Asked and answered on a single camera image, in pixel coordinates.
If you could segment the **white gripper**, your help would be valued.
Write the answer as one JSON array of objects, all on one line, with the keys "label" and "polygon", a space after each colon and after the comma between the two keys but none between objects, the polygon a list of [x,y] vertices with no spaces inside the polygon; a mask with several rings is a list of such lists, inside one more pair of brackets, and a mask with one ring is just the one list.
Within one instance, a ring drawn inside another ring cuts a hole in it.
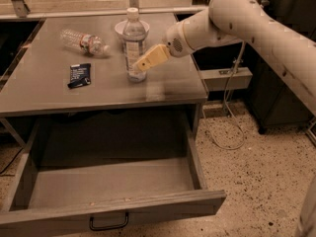
[{"label": "white gripper", "polygon": [[208,46],[209,34],[209,17],[185,18],[167,30],[163,37],[167,46],[153,45],[132,64],[132,68],[143,72],[166,62],[171,55],[183,57],[192,54]]}]

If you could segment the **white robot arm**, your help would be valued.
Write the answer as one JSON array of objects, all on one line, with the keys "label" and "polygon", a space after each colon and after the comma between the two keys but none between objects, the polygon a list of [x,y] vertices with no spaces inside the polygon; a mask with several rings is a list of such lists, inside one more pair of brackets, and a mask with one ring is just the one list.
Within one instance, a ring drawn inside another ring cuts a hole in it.
[{"label": "white robot arm", "polygon": [[[315,108],[314,41],[273,20],[256,0],[210,0],[207,9],[170,27],[145,64],[232,38],[252,47],[309,110]],[[234,149],[199,144],[207,181],[228,197],[214,219],[178,237],[316,237],[316,148],[303,134],[245,136]]]}]

